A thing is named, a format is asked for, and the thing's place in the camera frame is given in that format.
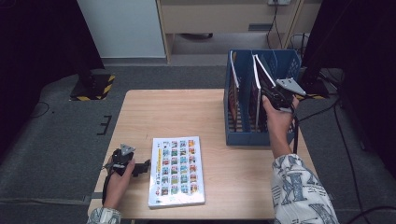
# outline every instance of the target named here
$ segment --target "wall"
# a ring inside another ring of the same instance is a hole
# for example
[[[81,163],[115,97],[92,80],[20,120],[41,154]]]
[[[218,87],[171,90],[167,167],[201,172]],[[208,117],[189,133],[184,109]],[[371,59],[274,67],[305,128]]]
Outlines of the wall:
[[[165,58],[155,0],[78,0],[101,58]]]

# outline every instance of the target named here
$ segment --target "light wood tabletop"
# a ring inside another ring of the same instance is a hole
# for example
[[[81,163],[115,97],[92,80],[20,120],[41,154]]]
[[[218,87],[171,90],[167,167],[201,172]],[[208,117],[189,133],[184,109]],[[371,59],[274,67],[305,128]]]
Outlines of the light wood tabletop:
[[[225,143],[224,90],[128,91],[106,158],[120,144],[136,147],[134,158],[151,159],[152,139],[199,136],[205,184],[205,204],[149,208],[149,174],[132,177],[120,205],[123,218],[131,219],[270,219],[273,155],[269,147],[232,147]],[[304,138],[298,154],[315,172]],[[102,170],[94,192],[102,192]],[[88,215],[101,207],[92,199]]]

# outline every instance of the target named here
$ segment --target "sleeve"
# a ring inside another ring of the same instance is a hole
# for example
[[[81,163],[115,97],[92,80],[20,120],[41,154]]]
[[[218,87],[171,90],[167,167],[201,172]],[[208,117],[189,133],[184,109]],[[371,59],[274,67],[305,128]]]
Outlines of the sleeve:
[[[87,224],[120,224],[121,213],[111,208],[95,208],[88,217]]]
[[[295,154],[273,163],[275,224],[337,224],[332,202],[318,178]]]

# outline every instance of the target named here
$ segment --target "gray carpet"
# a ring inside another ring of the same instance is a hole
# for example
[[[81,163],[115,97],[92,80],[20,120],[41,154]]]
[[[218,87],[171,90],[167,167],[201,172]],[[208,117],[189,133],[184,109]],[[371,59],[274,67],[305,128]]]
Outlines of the gray carpet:
[[[47,203],[0,203],[3,223],[85,223],[90,196],[106,155],[125,93],[138,89],[217,89],[224,87],[225,66],[125,66],[108,67],[116,78],[102,101],[72,102],[69,94],[77,76],[49,84],[40,103],[16,139],[0,167],[0,198],[52,199]],[[331,106],[337,96],[304,100],[298,109],[304,118]],[[360,149],[359,139],[346,112],[337,106],[338,117],[358,179],[364,209],[396,206],[396,180],[373,152]],[[101,123],[111,116],[105,135]],[[301,123],[302,132],[318,176],[333,196],[341,223],[359,212],[352,173],[337,128],[329,110]],[[392,223],[396,213],[379,211],[367,216],[371,223]],[[367,223],[362,218],[354,223]]]

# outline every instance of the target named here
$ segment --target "hand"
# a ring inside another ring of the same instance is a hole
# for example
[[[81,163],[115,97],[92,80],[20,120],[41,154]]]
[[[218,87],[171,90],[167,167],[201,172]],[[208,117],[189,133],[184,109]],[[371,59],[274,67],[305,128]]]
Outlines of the hand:
[[[117,172],[114,172],[107,185],[106,200],[103,204],[105,208],[118,209],[120,201],[128,188],[129,181],[131,179],[132,171],[134,170],[134,159],[128,162],[125,173],[120,176]]]
[[[298,104],[297,98],[293,97],[294,109],[297,108]],[[291,149],[288,144],[287,133],[293,121],[292,114],[274,109],[270,100],[264,95],[262,96],[262,106],[267,114],[267,126],[274,158],[290,154]]]

